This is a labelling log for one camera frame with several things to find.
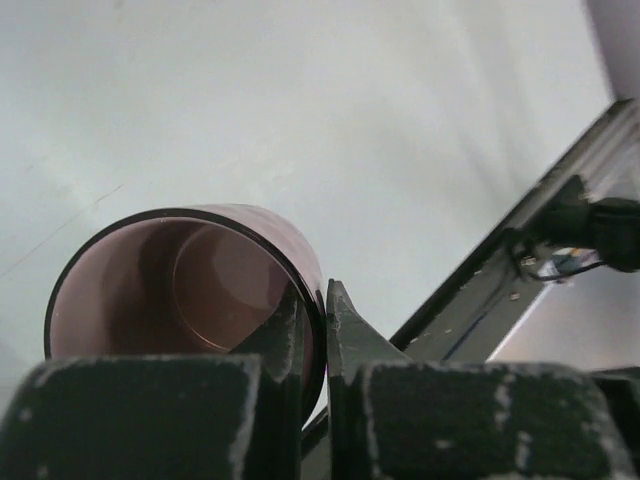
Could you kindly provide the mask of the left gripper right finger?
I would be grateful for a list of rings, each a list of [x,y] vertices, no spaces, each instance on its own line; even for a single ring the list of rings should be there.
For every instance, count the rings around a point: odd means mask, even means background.
[[[335,479],[635,479],[639,376],[416,362],[327,292]]]

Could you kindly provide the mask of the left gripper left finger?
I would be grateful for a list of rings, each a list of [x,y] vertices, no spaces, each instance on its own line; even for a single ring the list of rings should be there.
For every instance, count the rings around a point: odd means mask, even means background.
[[[2,477],[298,478],[304,313],[288,288],[226,355],[41,363],[2,419]]]

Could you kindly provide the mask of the mauve mug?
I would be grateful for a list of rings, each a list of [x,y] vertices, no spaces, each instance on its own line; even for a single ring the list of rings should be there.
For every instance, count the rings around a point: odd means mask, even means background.
[[[305,309],[302,414],[324,381],[319,260],[287,219],[253,205],[159,208],[96,233],[58,277],[44,320],[47,358],[227,353],[294,287]]]

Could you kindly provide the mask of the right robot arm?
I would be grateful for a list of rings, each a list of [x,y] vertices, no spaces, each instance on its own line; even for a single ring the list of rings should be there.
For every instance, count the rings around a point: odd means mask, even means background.
[[[532,227],[545,243],[595,250],[604,264],[631,273],[639,270],[639,202],[608,197],[589,203],[556,202]]]

